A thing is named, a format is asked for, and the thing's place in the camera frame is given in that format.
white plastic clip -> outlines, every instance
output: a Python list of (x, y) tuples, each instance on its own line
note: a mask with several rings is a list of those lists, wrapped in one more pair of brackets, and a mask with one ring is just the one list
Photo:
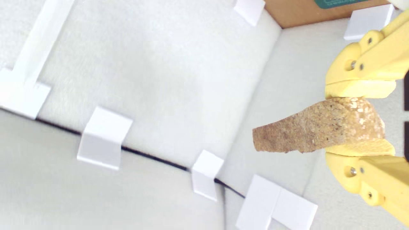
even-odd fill
[(256, 26), (264, 6), (265, 1), (263, 0), (236, 0), (234, 10), (250, 23), (250, 25)]
[(192, 167), (192, 182), (195, 193), (217, 201), (214, 179), (224, 160), (203, 150)]
[(51, 88), (37, 78), (74, 0), (46, 0), (12, 71), (0, 72), (0, 107), (35, 119)]
[(118, 170), (121, 145), (132, 120), (102, 107), (95, 108), (84, 133), (77, 159)]
[(354, 10), (344, 34), (345, 40), (359, 40), (370, 30), (381, 30), (395, 19), (400, 10), (392, 4)]
[(271, 219), (292, 230), (310, 229), (318, 206), (258, 175), (237, 218), (240, 230), (266, 230)]

white panel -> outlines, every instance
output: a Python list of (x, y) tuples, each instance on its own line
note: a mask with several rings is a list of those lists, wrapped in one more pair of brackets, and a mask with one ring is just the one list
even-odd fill
[(319, 153), (254, 149), (252, 129), (324, 100), (325, 75), (339, 52), (347, 19), (285, 29), (274, 47), (218, 178), (246, 195), (254, 174), (301, 195)]
[(359, 40), (370, 30), (381, 30), (393, 19), (392, 4), (354, 10), (344, 34), (345, 40)]
[(280, 186), (254, 175), (238, 215), (236, 227), (240, 230), (266, 230), (270, 225), (280, 191)]
[(112, 171), (75, 159), (80, 136), (4, 111), (0, 127), (0, 229), (224, 229), (186, 171), (125, 151)]
[[(16, 60), (43, 2), (2, 1), (0, 67)], [(232, 7), (77, 1), (40, 74), (53, 90), (39, 117), (81, 131), (101, 105), (135, 121), (127, 147), (186, 167), (203, 149), (224, 158), (281, 31), (265, 10), (252, 27)]]
[(236, 0), (234, 10), (252, 26), (256, 26), (264, 6), (265, 1), (263, 0)]
[(309, 230), (318, 206), (282, 189), (272, 217), (291, 230)]

black seam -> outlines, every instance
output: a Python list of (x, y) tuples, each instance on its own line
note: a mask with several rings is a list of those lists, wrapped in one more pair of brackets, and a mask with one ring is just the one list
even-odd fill
[[(17, 116), (22, 117), (22, 118), (24, 118), (24, 119), (28, 119), (28, 120), (29, 120), (29, 118), (24, 117), (24, 116), (22, 116), (22, 115), (20, 115), (20, 114), (13, 113), (13, 112), (8, 111), (8, 110), (5, 110), (5, 109), (1, 109), (1, 110), (2, 110), (2, 111), (5, 111), (5, 112), (8, 112), (8, 113), (11, 113), (11, 114), (14, 114), (14, 115), (17, 115)], [(56, 129), (60, 129), (60, 130), (65, 131), (65, 132), (69, 132), (69, 133), (74, 134), (74, 135), (81, 136), (81, 132), (80, 132), (80, 131), (77, 131), (77, 130), (74, 130), (74, 129), (70, 129), (70, 128), (61, 126), (61, 125), (59, 125), (59, 124), (53, 123), (53, 122), (49, 122), (49, 121), (44, 120), (44, 119), (39, 118), (39, 117), (37, 117), (34, 121), (35, 121), (35, 122), (42, 123), (42, 124), (45, 124), (45, 125), (48, 125), (48, 126), (51, 126), (51, 127), (53, 127), (53, 128), (56, 128)], [(136, 154), (136, 155), (139, 155), (139, 156), (142, 156), (142, 157), (146, 157), (146, 158), (149, 158), (149, 159), (151, 159), (151, 160), (155, 160), (155, 161), (164, 163), (164, 164), (166, 164), (166, 165), (169, 165), (169, 166), (172, 166), (172, 167), (181, 169), (181, 170), (183, 170), (183, 171), (190, 172), (189, 168), (186, 167), (186, 166), (182, 166), (182, 165), (173, 163), (173, 162), (171, 162), (171, 161), (164, 160), (164, 159), (161, 159), (161, 158), (159, 158), (159, 157), (155, 157), (155, 156), (153, 156), (153, 155), (149, 155), (149, 154), (146, 154), (146, 153), (142, 153), (142, 152), (140, 152), (140, 151), (138, 151), (138, 150), (135, 150), (135, 149), (132, 149), (132, 148), (123, 146), (123, 145), (121, 146), (121, 149), (124, 150), (124, 151), (130, 152), (130, 153), (133, 153), (133, 154)], [(239, 195), (240, 197), (245, 198), (244, 195), (242, 195), (240, 192), (236, 191), (236, 190), (233, 189), (232, 187), (226, 185), (226, 183), (224, 183), (223, 181), (221, 181), (221, 180), (215, 178), (215, 179), (214, 179), (214, 182), (215, 182), (216, 184), (220, 184), (220, 185), (223, 186), (224, 188), (227, 188), (227, 189), (231, 190), (232, 192), (234, 192), (235, 194)]]

white fabric surface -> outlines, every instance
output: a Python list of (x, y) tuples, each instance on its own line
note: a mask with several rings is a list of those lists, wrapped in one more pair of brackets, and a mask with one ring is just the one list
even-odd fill
[(348, 44), (348, 20), (285, 29), (276, 42), (247, 116), (220, 171), (219, 178), (246, 194), (253, 174), (302, 195), (318, 150), (301, 154), (257, 152), (252, 129), (273, 123), (324, 100), (326, 72)]
[(80, 136), (0, 110), (0, 229), (224, 229), (188, 172), (122, 152), (119, 171), (76, 160)]
[[(13, 66), (43, 0), (4, 0), (0, 67)], [(224, 158), (281, 28), (232, 0), (79, 0), (39, 80), (39, 117), (82, 131), (95, 106), (134, 119), (124, 145), (191, 167)]]

cork piece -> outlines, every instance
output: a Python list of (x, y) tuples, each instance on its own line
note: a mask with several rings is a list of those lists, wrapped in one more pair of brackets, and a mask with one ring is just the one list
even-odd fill
[(364, 98), (318, 102), (272, 124), (253, 129), (257, 151), (302, 153), (385, 137), (385, 124)]

